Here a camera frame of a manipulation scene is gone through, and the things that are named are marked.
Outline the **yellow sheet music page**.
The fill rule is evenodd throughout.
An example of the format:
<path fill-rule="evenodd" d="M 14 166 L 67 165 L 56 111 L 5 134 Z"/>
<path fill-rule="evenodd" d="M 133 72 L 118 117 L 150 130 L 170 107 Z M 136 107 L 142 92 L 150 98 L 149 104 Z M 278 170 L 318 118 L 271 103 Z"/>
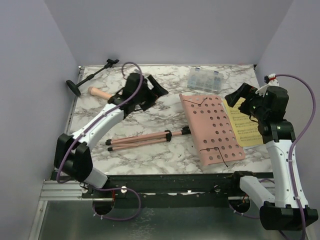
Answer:
<path fill-rule="evenodd" d="M 263 138 L 258 131 L 258 123 L 253 121 L 256 119 L 250 119 L 248 115 L 241 113 L 238 109 L 244 101 L 245 99 L 241 97 L 234 107 L 230 107 L 228 106 L 227 101 L 225 99 L 223 100 L 224 108 L 227 112 L 236 140 L 243 148 L 262 145 Z"/>

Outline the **pink perforated music stand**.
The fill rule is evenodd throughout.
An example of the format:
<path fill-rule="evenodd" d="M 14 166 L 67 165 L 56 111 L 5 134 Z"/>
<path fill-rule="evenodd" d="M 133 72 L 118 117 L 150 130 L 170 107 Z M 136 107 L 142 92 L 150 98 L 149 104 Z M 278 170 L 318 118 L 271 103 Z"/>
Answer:
<path fill-rule="evenodd" d="M 165 130 L 140 136 L 108 139 L 107 150 L 117 151 L 156 143 L 173 137 L 191 135 L 193 147 L 204 166 L 244 160 L 246 154 L 238 143 L 223 100 L 217 95 L 179 95 L 188 126 L 179 131 Z"/>

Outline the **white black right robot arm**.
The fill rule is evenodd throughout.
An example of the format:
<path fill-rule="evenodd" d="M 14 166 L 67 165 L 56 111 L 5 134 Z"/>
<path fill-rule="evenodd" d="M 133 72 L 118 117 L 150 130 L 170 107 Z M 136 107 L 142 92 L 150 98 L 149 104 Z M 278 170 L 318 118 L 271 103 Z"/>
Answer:
<path fill-rule="evenodd" d="M 240 98 L 242 114 L 254 117 L 258 131 L 268 151 L 275 193 L 270 193 L 253 173 L 239 172 L 230 183 L 230 191 L 241 196 L 246 193 L 259 209 L 264 229 L 301 231 L 318 220 L 318 211 L 312 209 L 304 195 L 296 164 L 296 139 L 293 125 L 284 116 L 289 101 L 286 89 L 268 83 L 259 89 L 243 83 L 235 92 L 225 96 L 230 107 Z"/>

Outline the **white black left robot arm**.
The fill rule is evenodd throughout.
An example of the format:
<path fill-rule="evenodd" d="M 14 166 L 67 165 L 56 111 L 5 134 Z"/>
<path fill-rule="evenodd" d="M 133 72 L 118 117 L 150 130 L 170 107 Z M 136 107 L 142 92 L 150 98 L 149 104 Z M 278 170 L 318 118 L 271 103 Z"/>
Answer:
<path fill-rule="evenodd" d="M 125 86 L 111 96 L 96 117 L 71 135 L 63 133 L 59 136 L 54 167 L 59 173 L 93 186 L 99 197 L 107 197 L 111 185 L 107 182 L 107 175 L 93 166 L 92 149 L 109 130 L 134 112 L 136 106 L 145 111 L 167 94 L 168 91 L 152 75 L 144 78 L 140 73 L 131 73 Z"/>

